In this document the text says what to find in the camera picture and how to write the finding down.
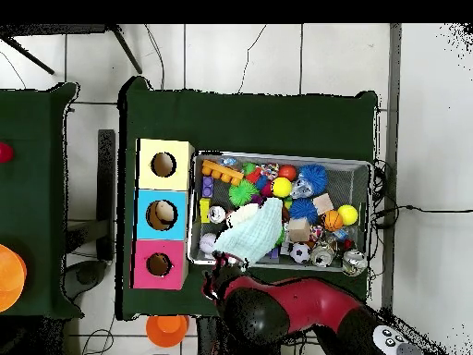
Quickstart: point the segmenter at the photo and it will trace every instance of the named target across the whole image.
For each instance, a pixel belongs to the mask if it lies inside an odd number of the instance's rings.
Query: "pink block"
[[[184,241],[166,239],[137,240],[133,288],[180,290],[188,274],[188,260],[184,245]],[[169,274],[156,276],[148,271],[146,262],[154,253],[164,253],[169,257],[173,265]]]

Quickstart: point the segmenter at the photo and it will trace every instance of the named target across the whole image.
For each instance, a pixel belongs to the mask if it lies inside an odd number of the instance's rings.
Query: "orange cup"
[[[146,335],[159,347],[179,344],[188,331],[188,316],[150,316],[146,322]]]
[[[0,312],[17,302],[26,279],[23,259],[6,246],[0,245]]]

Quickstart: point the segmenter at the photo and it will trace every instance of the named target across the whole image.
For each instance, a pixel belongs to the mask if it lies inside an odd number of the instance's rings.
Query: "dark green tablecloth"
[[[122,176],[118,180],[116,306],[126,318],[134,313],[216,314],[200,291],[202,273],[210,267],[190,265],[179,291],[129,288],[136,138],[189,141],[197,150],[369,162],[373,158],[374,92],[357,97],[160,92],[150,91],[146,80],[137,77],[129,80],[119,95],[118,164]],[[253,268],[252,274],[268,282],[294,275],[319,276],[361,300],[366,298],[366,273],[350,278],[342,273]]]
[[[15,151],[0,164],[0,244],[28,269],[21,297],[0,315],[81,316],[61,291],[65,245],[63,124],[77,91],[60,83],[48,92],[0,91],[0,141]]]

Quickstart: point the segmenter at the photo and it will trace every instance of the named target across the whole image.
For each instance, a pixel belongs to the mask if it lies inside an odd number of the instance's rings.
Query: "soccer ball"
[[[293,245],[289,255],[294,259],[296,263],[305,263],[310,258],[310,247],[309,245],[297,242]]]

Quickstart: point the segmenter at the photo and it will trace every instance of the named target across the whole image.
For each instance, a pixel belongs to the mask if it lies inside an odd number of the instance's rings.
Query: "orange basketball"
[[[344,225],[343,217],[334,210],[327,211],[322,217],[322,222],[329,231],[338,230]]]

